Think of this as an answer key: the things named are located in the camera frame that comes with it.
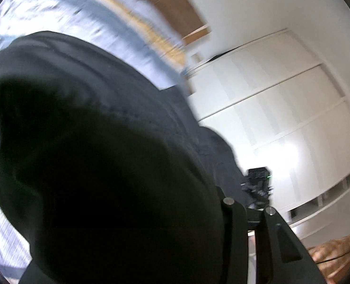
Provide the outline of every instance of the white cabinet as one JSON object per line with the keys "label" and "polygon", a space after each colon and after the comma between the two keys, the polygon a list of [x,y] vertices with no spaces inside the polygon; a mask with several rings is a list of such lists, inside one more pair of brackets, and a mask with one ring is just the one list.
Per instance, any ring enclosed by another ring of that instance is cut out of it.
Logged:
{"label": "white cabinet", "polygon": [[292,33],[255,41],[192,78],[200,123],[231,145],[243,172],[272,171],[272,204],[287,212],[350,174],[350,109]]}
{"label": "white cabinet", "polygon": [[291,32],[279,32],[201,66],[189,100],[202,119],[318,64]]}

